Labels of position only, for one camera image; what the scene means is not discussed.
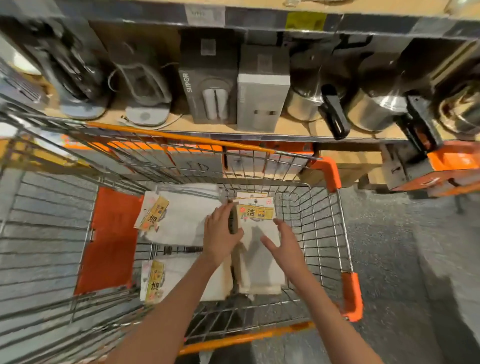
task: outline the person's left hand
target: person's left hand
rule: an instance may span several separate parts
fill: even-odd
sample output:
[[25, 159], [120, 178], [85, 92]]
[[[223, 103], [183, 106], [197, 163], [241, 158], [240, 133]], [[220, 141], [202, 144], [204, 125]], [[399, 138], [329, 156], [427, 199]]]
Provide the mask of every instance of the person's left hand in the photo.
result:
[[230, 234], [228, 230], [228, 217], [233, 204], [223, 204], [217, 207], [213, 213], [205, 219], [204, 250], [208, 261], [215, 264], [215, 268], [229, 256], [243, 237], [243, 229], [236, 234]]

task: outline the gray box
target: gray box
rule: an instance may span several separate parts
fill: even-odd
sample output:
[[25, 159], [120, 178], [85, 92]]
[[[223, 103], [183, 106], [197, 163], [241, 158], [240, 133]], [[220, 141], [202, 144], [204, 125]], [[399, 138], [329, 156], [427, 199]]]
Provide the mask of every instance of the gray box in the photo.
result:
[[243, 45], [238, 75], [237, 129], [275, 131], [290, 88], [286, 48]]
[[197, 124], [235, 124], [238, 51], [233, 31], [182, 33], [179, 74]]

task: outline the gray floor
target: gray floor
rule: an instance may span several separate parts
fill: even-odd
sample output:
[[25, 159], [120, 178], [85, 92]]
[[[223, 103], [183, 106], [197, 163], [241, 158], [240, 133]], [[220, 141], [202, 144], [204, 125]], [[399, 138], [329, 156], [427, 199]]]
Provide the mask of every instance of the gray floor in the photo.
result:
[[[478, 363], [480, 195], [422, 200], [342, 190], [360, 277], [356, 330], [385, 364]], [[329, 363], [313, 330], [256, 341], [258, 363]]]

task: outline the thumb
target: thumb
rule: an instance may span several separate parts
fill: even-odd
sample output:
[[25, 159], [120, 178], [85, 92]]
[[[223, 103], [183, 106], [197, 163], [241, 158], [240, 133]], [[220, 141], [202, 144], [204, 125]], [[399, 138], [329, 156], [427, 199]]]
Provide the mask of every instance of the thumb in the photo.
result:
[[243, 229], [240, 228], [235, 234], [233, 234], [233, 237], [235, 238], [236, 241], [240, 241], [243, 238]]
[[271, 253], [273, 253], [273, 251], [277, 248], [273, 241], [271, 241], [266, 235], [261, 236], [260, 241]]

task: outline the metal wire basket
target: metal wire basket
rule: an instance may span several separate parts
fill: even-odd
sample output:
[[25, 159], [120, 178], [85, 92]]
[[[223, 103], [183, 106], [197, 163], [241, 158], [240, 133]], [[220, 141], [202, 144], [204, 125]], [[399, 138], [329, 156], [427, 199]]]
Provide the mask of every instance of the metal wire basket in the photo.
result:
[[[126, 223], [136, 218], [144, 191], [159, 183], [216, 183], [224, 198], [268, 193], [344, 317], [361, 319], [332, 160], [12, 106], [0, 116], [18, 129], [0, 148], [3, 363], [99, 358], [141, 321], [150, 309], [138, 298], [141, 261], [196, 250], [137, 239]], [[119, 231], [129, 236], [125, 244], [116, 239]], [[180, 354], [311, 327], [290, 284], [273, 296], [248, 297], [234, 288], [224, 301], [199, 305]]]

